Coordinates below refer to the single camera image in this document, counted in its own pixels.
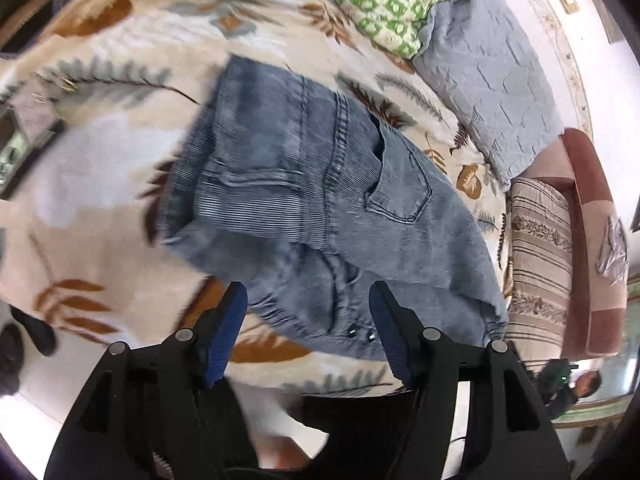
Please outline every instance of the jeans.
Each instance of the jeans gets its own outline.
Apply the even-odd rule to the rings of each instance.
[[[385,360],[367,304],[380,279],[457,342],[504,331],[476,221],[427,156],[360,103],[274,66],[229,61],[174,165],[159,229],[312,350]]]

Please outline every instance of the bed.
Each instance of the bed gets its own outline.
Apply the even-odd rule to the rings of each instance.
[[[510,294],[506,196],[468,131],[411,62],[359,34],[331,0],[72,0],[18,61],[0,100],[37,73],[68,131],[0,203],[0,296],[98,344],[155,344],[214,307],[225,284],[158,243],[159,200],[180,142],[230,54],[350,95],[401,131],[449,179]],[[71,91],[60,91],[66,86]],[[227,369],[286,392],[375,396],[400,383],[385,362],[308,349],[254,314]]]

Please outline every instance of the sofa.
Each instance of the sofa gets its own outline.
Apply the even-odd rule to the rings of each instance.
[[[626,275],[615,281],[598,272],[617,218],[593,144],[579,130],[566,129],[513,180],[506,339],[532,371],[551,358],[618,352]]]

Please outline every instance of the person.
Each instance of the person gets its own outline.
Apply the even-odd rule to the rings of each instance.
[[[535,379],[535,386],[551,420],[563,415],[578,399],[592,396],[602,384],[597,370],[588,370],[569,386],[569,359],[551,359]]]
[[[38,352],[44,356],[52,355],[57,346],[56,334],[52,327],[11,305],[9,308],[12,317],[25,328]],[[0,331],[0,397],[18,392],[18,376],[23,365],[22,334],[15,323],[7,323]]]

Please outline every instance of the striped cushion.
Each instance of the striped cushion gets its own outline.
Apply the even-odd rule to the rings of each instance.
[[[511,186],[513,297],[506,338],[534,372],[560,357],[572,273],[567,200],[530,178]]]

